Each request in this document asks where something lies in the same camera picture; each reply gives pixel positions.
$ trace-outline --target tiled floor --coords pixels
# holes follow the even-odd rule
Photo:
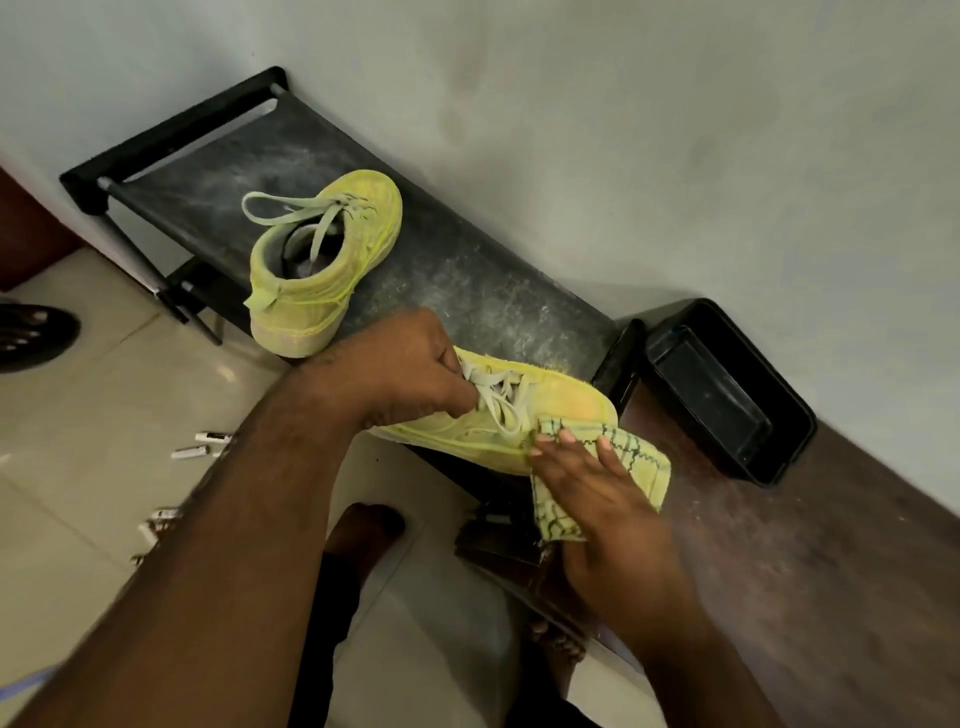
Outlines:
[[[0,376],[0,686],[66,657],[132,572],[137,523],[180,502],[209,464],[170,451],[235,428],[286,366],[232,328],[212,347],[90,250],[12,294],[71,310],[84,329],[63,357]],[[392,503],[411,527],[338,652],[329,724],[498,725],[516,638],[503,593],[452,555],[471,499],[364,435],[331,521],[355,500]],[[574,701],[609,728],[662,725],[642,678],[600,657],[578,669]],[[28,697],[0,702],[0,725]]]

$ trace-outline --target metal rod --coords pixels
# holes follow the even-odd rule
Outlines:
[[[113,186],[113,181],[107,177],[101,177],[97,181],[102,189],[109,191]],[[193,311],[183,305],[173,303],[169,292],[173,290],[169,281],[157,269],[154,263],[136,247],[130,236],[127,235],[120,226],[117,225],[109,215],[97,215],[96,220],[106,229],[109,235],[118,243],[112,251],[117,256],[117,262],[120,266],[130,273],[134,278],[139,279],[150,289],[151,293],[167,308],[174,318],[181,322],[189,321],[204,335],[211,343],[220,346],[224,343],[217,334],[207,326],[203,320]]]

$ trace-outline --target shoelace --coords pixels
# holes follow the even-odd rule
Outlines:
[[[493,415],[497,428],[508,437],[530,428],[527,396],[530,380],[520,372],[508,369],[498,375],[482,372],[466,361],[460,362],[464,379],[477,388],[480,400]]]
[[[247,209],[249,200],[273,200],[283,203],[286,206],[297,206],[300,209],[294,209],[285,215],[277,217],[259,217]],[[343,193],[332,195],[330,197],[279,197],[277,195],[268,195],[266,192],[248,192],[243,196],[240,203],[247,219],[255,222],[257,225],[263,225],[268,228],[274,225],[286,225],[288,223],[299,223],[303,220],[320,216],[320,222],[312,225],[304,225],[297,228],[283,244],[283,259],[292,260],[300,250],[300,242],[311,232],[313,233],[313,242],[310,244],[310,263],[317,261],[320,256],[320,246],[324,243],[324,236],[331,232],[331,225],[338,214],[353,216],[360,210],[370,209],[371,205],[367,200],[356,195]]]

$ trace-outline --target wooden door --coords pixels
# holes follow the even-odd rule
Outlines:
[[[84,244],[0,169],[0,291],[9,291]]]

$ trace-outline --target wooden surface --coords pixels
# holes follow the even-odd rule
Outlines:
[[[960,726],[960,520],[821,424],[772,490],[716,471],[641,384],[663,515],[790,726]]]
[[[0,291],[32,278],[83,241],[0,169]]]

